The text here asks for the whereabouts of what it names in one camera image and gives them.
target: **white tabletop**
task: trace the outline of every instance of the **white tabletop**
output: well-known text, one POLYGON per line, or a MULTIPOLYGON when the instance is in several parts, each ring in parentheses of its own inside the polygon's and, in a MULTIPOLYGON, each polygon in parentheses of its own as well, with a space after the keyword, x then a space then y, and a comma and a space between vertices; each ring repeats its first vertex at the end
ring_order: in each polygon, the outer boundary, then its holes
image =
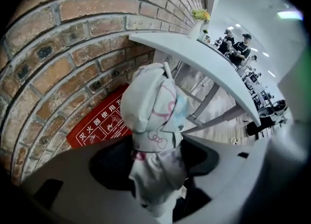
POLYGON ((259 116, 240 76, 218 53, 186 35, 173 33, 137 33, 129 39, 180 59, 217 83, 245 110, 257 126, 259 116))

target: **wrapped cloth bundle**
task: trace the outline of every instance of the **wrapped cloth bundle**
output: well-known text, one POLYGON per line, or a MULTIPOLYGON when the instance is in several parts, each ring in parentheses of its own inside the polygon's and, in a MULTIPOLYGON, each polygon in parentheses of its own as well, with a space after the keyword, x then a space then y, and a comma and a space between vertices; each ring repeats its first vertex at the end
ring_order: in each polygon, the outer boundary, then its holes
POLYGON ((129 178, 136 199, 160 223, 173 222, 187 176, 179 144, 188 107, 167 63, 140 67, 121 100, 122 119, 133 132, 135 160, 129 178))

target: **wooden floor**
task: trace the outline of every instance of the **wooden floor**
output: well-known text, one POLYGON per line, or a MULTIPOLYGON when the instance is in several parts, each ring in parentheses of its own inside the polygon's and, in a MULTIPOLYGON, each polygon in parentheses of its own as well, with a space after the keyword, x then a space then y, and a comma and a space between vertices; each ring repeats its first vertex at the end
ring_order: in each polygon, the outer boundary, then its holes
MULTIPOLYGON (((180 86, 188 92, 191 92, 194 87, 202 80, 202 78, 204 78, 202 73, 195 71, 186 64, 183 65, 183 68, 180 71, 178 77, 181 80, 180 86)), ((208 94, 214 84, 214 82, 207 77, 204 78, 202 83, 192 92, 192 94, 200 100, 204 99, 204 97, 208 94)), ((198 107, 199 103, 192 98, 189 99, 190 103, 192 104, 191 112, 194 112, 195 109, 198 107)), ((207 106, 207 108, 200 115, 199 120, 202 122, 211 120, 223 114, 225 111, 229 110, 233 106, 235 106, 234 99, 222 88, 220 88, 212 101, 207 106)), ((191 135, 227 144, 230 144, 232 142, 232 139, 236 138, 236 143, 238 145, 253 145, 255 141, 255 136, 247 136, 245 131, 245 126, 247 123, 243 122, 243 120, 248 121, 249 117, 244 114, 231 121, 224 121, 210 128, 191 133, 191 135)), ((186 126, 183 130, 188 130, 194 126, 194 124, 187 121, 186 126)))

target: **black shirt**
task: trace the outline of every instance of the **black shirt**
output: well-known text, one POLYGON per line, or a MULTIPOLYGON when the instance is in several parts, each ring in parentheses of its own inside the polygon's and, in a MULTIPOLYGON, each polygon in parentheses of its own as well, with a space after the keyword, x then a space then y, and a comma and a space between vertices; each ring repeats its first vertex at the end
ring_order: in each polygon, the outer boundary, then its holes
MULTIPOLYGON (((245 58, 248 57, 248 55, 250 54, 251 52, 251 49, 249 46, 245 45, 243 42, 237 42, 235 45, 233 45, 233 48, 236 50, 236 51, 240 51, 241 52, 241 55, 245 56, 245 58)), ((239 66, 241 65, 241 62, 243 59, 239 58, 238 56, 235 56, 234 54, 230 55, 230 60, 231 62, 236 65, 236 66, 239 66)))
POLYGON ((218 50, 222 53, 225 54, 228 49, 227 49, 227 41, 231 41, 232 45, 234 45, 234 37, 229 37, 229 36, 225 36, 224 37, 224 41, 221 43, 221 45, 219 46, 218 50))

